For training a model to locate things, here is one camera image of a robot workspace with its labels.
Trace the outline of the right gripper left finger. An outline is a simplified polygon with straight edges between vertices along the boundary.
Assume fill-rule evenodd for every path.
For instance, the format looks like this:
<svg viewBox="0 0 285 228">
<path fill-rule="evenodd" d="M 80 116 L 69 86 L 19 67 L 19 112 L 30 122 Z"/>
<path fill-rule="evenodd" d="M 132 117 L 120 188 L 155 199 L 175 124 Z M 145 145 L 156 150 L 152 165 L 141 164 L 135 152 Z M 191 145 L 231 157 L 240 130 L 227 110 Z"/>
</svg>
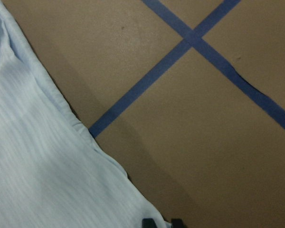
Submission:
<svg viewBox="0 0 285 228">
<path fill-rule="evenodd" d="M 152 218 L 144 218 L 142 220 L 142 228 L 157 228 L 157 226 Z"/>
</svg>

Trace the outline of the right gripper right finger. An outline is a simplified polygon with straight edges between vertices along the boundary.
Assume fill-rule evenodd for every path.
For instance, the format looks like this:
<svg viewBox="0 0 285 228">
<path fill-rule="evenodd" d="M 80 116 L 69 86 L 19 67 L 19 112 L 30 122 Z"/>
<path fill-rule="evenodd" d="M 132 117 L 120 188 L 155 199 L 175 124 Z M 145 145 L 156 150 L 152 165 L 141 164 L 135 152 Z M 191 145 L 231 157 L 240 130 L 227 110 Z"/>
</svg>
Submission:
<svg viewBox="0 0 285 228">
<path fill-rule="evenodd" d="M 172 228 L 184 228 L 184 223 L 180 218 L 172 218 L 171 219 L 171 227 Z"/>
</svg>

